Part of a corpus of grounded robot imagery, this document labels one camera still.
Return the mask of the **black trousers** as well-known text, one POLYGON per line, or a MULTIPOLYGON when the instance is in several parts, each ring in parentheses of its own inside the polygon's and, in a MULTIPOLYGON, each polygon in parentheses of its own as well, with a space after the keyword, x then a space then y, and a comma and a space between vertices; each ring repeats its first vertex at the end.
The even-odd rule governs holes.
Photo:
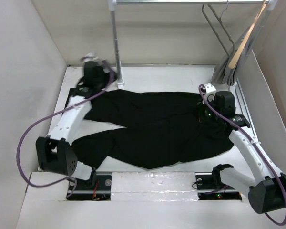
POLYGON ((229 151, 230 130, 199 115, 200 102, 199 94, 187 92, 106 92, 92 100, 85 118, 117 128, 78 138, 71 147, 94 168, 107 157, 155 169, 229 151))

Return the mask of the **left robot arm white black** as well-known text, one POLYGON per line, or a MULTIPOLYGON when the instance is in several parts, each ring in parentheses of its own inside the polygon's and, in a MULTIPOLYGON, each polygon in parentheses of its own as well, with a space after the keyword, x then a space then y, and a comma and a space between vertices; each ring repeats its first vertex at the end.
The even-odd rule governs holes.
POLYGON ((82 70, 82 78, 69 90, 65 107, 58 112, 59 121, 45 137, 38 137, 35 145, 41 170, 79 179, 84 188, 92 189, 97 182, 93 168, 78 159, 72 142, 92 109, 92 99, 104 93, 116 73, 105 61, 97 59, 85 60, 82 70))

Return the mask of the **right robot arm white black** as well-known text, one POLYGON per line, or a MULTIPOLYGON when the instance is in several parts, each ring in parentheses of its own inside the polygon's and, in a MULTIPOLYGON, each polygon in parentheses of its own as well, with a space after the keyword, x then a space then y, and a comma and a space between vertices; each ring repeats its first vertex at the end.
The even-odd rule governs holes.
POLYGON ((249 200, 258 214, 278 209, 286 211, 286 174, 269 158, 259 141, 249 134, 250 123, 236 113, 235 98, 229 91, 217 91, 200 85, 200 115, 215 121, 228 131, 228 138, 248 164, 253 178, 237 171, 230 164, 219 164, 212 170, 211 182, 217 188, 230 186, 249 200))

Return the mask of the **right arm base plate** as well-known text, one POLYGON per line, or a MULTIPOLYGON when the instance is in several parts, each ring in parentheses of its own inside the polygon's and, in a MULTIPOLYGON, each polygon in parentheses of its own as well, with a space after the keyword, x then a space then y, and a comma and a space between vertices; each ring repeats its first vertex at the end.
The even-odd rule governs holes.
POLYGON ((192 188, 197 191, 198 200, 242 200, 241 193, 230 186, 217 186, 211 172, 195 173, 192 188))

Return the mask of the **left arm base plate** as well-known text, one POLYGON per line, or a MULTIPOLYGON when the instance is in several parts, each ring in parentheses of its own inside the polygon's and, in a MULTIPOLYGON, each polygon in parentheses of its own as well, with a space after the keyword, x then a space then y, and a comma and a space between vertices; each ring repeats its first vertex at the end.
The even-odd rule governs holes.
POLYGON ((77 180, 68 184, 66 199, 70 201, 106 201, 111 198, 112 173, 96 173, 92 183, 88 180, 77 180))

